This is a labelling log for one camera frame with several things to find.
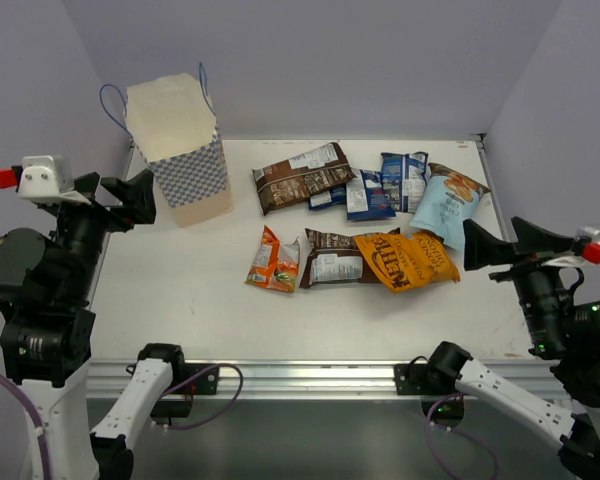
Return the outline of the blue white snack packet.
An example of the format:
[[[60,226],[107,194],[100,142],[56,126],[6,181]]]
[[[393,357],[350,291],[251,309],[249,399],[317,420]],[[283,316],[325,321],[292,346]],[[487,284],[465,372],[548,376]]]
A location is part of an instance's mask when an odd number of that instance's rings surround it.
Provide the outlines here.
[[[321,210],[335,205],[346,203],[346,187],[336,186],[309,198],[310,210]]]

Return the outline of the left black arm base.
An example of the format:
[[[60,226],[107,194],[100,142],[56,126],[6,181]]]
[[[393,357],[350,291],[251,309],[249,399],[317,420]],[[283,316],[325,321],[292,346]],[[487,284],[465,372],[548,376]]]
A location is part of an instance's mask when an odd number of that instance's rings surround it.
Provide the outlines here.
[[[197,397],[213,396],[217,393],[219,373],[220,368],[217,364],[185,363],[173,381],[173,385],[188,380],[194,375],[196,379],[177,390],[174,393],[174,400],[161,398],[151,411],[150,418],[158,423],[169,425],[172,425],[175,420],[187,418]]]

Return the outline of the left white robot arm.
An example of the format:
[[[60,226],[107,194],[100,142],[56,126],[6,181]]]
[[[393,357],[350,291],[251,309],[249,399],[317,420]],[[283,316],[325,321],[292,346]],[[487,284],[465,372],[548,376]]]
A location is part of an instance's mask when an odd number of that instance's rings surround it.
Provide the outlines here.
[[[153,174],[79,177],[78,200],[52,199],[49,235],[18,228],[0,237],[0,383],[29,417],[36,479],[128,479],[138,436],[164,392],[188,379],[182,349],[150,343],[108,416],[91,426],[87,376],[96,316],[89,292],[110,233],[156,218]]]

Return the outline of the orange snack packet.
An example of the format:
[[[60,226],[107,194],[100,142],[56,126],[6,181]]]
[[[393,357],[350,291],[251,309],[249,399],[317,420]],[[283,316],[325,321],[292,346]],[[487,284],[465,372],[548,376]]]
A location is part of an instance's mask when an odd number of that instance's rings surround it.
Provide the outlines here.
[[[443,243],[428,232],[410,236],[374,233],[357,235],[354,240],[374,275],[394,294],[460,281],[459,270]]]

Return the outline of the checkered blue paper bag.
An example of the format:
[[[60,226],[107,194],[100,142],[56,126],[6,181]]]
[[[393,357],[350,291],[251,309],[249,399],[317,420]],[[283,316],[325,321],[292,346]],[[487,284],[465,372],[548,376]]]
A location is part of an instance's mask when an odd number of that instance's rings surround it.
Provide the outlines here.
[[[198,73],[130,86],[123,119],[176,224],[188,227],[233,208],[227,161],[202,63]]]

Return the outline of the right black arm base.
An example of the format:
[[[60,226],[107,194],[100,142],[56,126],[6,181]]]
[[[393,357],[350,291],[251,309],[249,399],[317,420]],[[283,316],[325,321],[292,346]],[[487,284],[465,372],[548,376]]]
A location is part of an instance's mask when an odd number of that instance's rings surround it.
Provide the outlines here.
[[[408,362],[393,366],[393,381],[398,396],[438,398],[450,393],[434,385],[428,378],[428,358],[418,355]],[[434,409],[432,421],[438,426],[459,427],[465,414],[464,400],[454,397]]]

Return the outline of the light blue snack packet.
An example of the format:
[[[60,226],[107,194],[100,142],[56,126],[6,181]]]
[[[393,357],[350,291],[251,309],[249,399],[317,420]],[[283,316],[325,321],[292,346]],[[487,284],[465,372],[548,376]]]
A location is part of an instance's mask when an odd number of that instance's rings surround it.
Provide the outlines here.
[[[474,217],[481,199],[491,189],[444,164],[430,163],[428,168],[427,185],[410,226],[434,234],[449,248],[463,251],[463,223]]]

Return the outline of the small orange white packet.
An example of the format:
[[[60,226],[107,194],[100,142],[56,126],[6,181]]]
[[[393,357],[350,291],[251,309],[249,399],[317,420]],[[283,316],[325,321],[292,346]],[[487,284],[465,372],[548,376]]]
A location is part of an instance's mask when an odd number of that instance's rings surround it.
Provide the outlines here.
[[[263,228],[260,246],[245,283],[278,292],[294,293],[300,266],[300,243],[282,242],[268,227]]]

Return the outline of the dark brown kettle chips bag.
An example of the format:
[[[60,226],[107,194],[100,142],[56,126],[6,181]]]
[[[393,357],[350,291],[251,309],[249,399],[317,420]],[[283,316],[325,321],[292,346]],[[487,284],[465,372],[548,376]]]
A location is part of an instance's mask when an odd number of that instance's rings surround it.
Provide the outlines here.
[[[301,288],[321,284],[380,283],[356,244],[357,237],[369,237],[374,233],[348,236],[306,228],[305,235],[309,253]]]

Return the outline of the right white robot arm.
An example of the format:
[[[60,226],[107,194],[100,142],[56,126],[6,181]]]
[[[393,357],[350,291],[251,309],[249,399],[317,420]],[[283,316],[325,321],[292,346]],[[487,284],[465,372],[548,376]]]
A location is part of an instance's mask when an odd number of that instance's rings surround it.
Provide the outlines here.
[[[551,375],[582,412],[541,399],[447,341],[429,358],[424,378],[438,393],[473,396],[534,431],[575,477],[600,479],[600,299],[576,304],[584,279],[566,286],[560,275],[563,269],[600,265],[600,228],[585,227],[568,237],[520,217],[512,225],[516,239],[506,242],[464,221],[464,268],[492,266],[490,280],[513,284],[530,354],[549,362]]]

